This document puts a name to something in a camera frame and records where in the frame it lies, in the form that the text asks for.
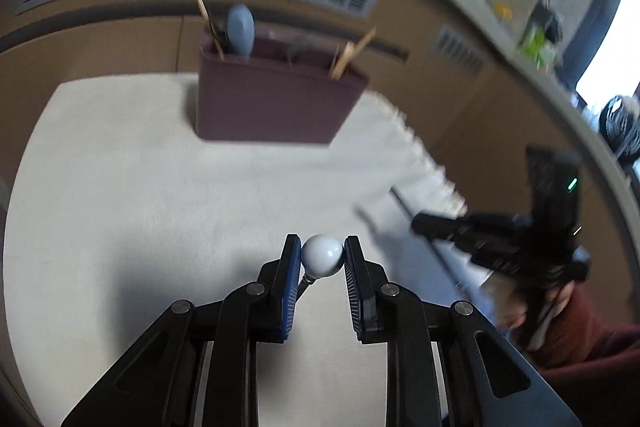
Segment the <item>bright window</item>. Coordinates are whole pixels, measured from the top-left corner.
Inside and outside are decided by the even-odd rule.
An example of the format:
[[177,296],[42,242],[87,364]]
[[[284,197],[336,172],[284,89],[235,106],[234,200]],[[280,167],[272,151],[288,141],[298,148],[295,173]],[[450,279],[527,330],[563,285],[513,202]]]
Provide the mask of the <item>bright window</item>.
[[599,113],[617,94],[640,82],[640,0],[620,0],[611,27],[575,90]]

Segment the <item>white ball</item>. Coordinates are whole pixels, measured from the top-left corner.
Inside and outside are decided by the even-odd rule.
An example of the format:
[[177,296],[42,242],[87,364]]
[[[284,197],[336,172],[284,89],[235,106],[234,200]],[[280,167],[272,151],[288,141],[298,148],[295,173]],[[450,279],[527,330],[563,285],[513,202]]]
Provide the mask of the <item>white ball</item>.
[[329,277],[342,267],[342,243],[330,235],[318,233],[306,240],[300,257],[305,273],[311,279]]

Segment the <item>person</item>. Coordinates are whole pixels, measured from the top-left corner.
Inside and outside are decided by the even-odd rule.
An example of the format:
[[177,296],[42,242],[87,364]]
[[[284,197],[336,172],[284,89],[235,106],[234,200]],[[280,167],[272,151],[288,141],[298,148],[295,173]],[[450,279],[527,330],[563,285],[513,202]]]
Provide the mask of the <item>person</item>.
[[[484,289],[495,303],[499,328],[514,330],[527,316],[513,280],[494,273]],[[542,345],[526,351],[583,427],[640,426],[640,325],[609,328],[596,317],[581,285],[546,293],[553,318]]]

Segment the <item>purple container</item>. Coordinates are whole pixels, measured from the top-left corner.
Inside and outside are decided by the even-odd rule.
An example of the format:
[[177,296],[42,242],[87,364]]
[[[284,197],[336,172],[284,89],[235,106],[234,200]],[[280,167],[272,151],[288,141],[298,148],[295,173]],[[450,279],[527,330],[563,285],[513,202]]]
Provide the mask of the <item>purple container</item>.
[[249,60],[200,47],[196,133],[204,140],[328,144],[369,84],[349,67],[331,80],[332,54],[308,50],[290,65],[288,44],[255,39]]

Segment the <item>fan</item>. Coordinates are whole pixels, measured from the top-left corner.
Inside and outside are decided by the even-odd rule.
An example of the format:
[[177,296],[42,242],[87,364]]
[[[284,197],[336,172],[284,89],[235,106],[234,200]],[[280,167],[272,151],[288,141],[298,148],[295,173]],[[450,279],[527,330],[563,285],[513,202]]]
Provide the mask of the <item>fan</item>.
[[640,103],[632,96],[614,96],[600,113],[600,134],[620,165],[640,157]]

